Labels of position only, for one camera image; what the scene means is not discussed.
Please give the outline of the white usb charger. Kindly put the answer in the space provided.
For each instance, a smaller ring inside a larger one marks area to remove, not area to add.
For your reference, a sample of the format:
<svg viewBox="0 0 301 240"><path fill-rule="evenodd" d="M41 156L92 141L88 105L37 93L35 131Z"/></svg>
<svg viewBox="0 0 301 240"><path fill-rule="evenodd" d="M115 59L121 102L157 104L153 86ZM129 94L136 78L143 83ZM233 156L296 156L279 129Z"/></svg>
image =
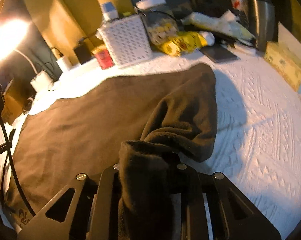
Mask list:
<svg viewBox="0 0 301 240"><path fill-rule="evenodd" d="M68 72L73 67L72 63L66 56L62 56L59 59L57 59L57 64L63 73Z"/></svg>

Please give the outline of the red round tin can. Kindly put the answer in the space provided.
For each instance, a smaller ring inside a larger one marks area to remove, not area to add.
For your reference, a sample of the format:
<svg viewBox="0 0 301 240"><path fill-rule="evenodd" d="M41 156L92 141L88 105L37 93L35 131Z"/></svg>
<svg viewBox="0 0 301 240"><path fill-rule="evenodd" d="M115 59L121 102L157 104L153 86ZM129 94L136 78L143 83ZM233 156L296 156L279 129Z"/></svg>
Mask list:
<svg viewBox="0 0 301 240"><path fill-rule="evenodd" d="M101 69L108 69L115 65L106 45L101 44L100 46L94 48L91 52L98 61Z"/></svg>

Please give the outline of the black power adapter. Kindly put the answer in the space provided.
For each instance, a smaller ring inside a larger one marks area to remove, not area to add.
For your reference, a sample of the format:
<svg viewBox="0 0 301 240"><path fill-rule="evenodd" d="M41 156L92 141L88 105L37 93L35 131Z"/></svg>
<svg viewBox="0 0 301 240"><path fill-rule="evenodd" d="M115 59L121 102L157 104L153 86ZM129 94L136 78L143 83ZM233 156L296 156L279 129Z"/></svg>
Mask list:
<svg viewBox="0 0 301 240"><path fill-rule="evenodd" d="M92 59L91 51L89 50L85 42L77 44L73 48L73 51L80 64L85 64Z"/></svg>

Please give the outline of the black smartphone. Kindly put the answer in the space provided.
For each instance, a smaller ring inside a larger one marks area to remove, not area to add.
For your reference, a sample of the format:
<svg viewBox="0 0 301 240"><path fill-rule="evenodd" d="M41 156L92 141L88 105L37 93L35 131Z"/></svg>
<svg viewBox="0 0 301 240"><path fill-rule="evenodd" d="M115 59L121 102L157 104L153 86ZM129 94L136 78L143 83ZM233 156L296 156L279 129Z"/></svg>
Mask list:
<svg viewBox="0 0 301 240"><path fill-rule="evenodd" d="M203 47L200 52L214 63L227 63L239 59L238 56L220 45Z"/></svg>

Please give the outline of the white desk lamp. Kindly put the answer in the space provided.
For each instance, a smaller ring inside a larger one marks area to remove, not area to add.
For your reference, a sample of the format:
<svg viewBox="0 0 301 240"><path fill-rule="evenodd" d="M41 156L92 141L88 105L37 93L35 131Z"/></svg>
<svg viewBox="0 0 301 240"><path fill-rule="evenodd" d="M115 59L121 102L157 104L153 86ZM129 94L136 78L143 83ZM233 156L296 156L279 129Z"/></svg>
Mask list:
<svg viewBox="0 0 301 240"><path fill-rule="evenodd" d="M44 89L48 90L53 86L53 79L44 71L38 71L33 61L20 50L18 46L27 35L29 24L20 19L12 19L0 25L0 62L5 60L12 53L22 56L33 69L35 76L31 79L30 84L38 93Z"/></svg>

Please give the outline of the yellow tissue box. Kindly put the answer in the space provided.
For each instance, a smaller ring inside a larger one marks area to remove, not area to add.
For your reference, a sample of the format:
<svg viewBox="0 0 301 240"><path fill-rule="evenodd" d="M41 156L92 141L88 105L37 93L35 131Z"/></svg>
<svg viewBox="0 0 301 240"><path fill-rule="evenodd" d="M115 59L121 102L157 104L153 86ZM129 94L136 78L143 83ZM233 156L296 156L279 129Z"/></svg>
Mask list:
<svg viewBox="0 0 301 240"><path fill-rule="evenodd" d="M301 94L301 43L282 24L278 24L278 41L268 42L264 58Z"/></svg>

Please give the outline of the yellow snack bag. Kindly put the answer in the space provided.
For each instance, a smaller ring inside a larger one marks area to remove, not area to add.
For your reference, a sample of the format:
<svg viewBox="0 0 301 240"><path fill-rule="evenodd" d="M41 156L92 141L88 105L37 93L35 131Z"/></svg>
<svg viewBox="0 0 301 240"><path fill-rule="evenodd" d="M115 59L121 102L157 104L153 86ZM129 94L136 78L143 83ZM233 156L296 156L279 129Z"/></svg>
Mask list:
<svg viewBox="0 0 301 240"><path fill-rule="evenodd" d="M192 53L202 47L208 46L207 40L198 32L178 32L178 36L170 37L165 43L158 45L157 49L169 56L180 57L182 54Z"/></svg>

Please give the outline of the plastic drink bottle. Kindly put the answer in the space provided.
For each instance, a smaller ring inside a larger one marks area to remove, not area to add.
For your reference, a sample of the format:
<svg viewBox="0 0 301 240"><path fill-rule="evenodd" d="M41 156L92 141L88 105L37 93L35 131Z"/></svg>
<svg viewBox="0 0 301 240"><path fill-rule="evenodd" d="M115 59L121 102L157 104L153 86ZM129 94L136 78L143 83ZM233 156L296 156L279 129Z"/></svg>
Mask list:
<svg viewBox="0 0 301 240"><path fill-rule="evenodd" d="M249 9L248 0L231 0L232 11L238 18L238 22L245 27L249 28Z"/></svg>

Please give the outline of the white textured bedspread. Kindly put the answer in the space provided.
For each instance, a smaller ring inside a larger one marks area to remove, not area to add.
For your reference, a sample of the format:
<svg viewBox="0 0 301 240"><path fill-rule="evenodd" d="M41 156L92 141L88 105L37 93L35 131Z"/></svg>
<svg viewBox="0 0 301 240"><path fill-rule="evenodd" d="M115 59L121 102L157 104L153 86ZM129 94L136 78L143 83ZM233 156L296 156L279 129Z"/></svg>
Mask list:
<svg viewBox="0 0 301 240"><path fill-rule="evenodd" d="M35 97L31 110L12 125L5 124L12 157L28 116L47 110L59 99L84 96L106 79L186 71L206 64L215 74L217 133L212 155L197 162L184 154L178 164L212 175L222 172L279 231L293 237L301 224L301 99L261 57L241 54L239 60L218 64L200 52L173 58L157 54L129 67L102 70L96 61L64 73L50 89ZM0 144L4 142L0 128ZM174 206L171 239L180 239L175 192L175 168L168 172L168 192ZM0 239L17 238L33 216L25 206L9 160L0 155Z"/></svg>

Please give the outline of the dark brown t-shirt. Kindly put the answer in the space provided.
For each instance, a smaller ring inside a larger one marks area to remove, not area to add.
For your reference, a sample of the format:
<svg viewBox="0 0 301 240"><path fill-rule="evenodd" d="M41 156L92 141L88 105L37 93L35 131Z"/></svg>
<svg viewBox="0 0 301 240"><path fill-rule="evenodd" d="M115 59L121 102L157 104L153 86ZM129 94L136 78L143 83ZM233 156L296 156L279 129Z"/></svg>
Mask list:
<svg viewBox="0 0 301 240"><path fill-rule="evenodd" d="M216 78L200 63L186 71L106 79L84 96L28 116L13 154L22 190L40 211L79 173L120 164L119 239L171 239L168 172L184 154L213 152Z"/></svg>

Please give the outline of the clear jar white lid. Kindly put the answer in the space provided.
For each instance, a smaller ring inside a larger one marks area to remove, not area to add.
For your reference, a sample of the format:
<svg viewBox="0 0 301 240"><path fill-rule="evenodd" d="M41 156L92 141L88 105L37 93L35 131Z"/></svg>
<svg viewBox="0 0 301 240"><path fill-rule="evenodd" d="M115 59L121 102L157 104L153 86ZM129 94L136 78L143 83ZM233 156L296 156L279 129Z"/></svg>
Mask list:
<svg viewBox="0 0 301 240"><path fill-rule="evenodd" d="M178 24L166 0L140 0L136 8L153 45L164 44L177 35Z"/></svg>

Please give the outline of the steel tumbler cup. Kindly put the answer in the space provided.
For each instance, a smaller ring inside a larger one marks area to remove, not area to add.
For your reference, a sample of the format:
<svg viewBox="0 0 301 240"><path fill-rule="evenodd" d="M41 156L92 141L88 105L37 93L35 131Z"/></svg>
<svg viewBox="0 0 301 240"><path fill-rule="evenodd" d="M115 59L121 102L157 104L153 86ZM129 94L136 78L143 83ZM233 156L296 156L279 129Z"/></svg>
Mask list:
<svg viewBox="0 0 301 240"><path fill-rule="evenodd" d="M275 31L275 7L271 0L249 0L249 31L256 38L256 48L264 53Z"/></svg>

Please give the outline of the brown cardboard box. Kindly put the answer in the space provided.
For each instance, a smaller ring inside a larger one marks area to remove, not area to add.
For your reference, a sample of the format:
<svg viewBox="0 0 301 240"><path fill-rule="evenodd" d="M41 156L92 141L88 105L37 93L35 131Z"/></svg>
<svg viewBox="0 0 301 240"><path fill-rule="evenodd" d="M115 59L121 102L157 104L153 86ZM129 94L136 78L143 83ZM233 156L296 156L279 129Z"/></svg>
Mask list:
<svg viewBox="0 0 301 240"><path fill-rule="evenodd" d="M13 124L21 114L31 110L36 91L29 82L15 78L4 91L5 106L2 111L4 123Z"/></svg>

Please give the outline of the white perforated plastic basket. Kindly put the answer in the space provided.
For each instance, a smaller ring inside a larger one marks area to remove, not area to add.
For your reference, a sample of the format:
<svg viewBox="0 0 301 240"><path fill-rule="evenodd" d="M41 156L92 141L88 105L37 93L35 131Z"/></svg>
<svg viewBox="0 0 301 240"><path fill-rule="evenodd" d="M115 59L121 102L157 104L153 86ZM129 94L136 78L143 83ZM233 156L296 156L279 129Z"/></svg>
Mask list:
<svg viewBox="0 0 301 240"><path fill-rule="evenodd" d="M127 67L152 58L148 35L139 15L105 22L97 29L115 65Z"/></svg>

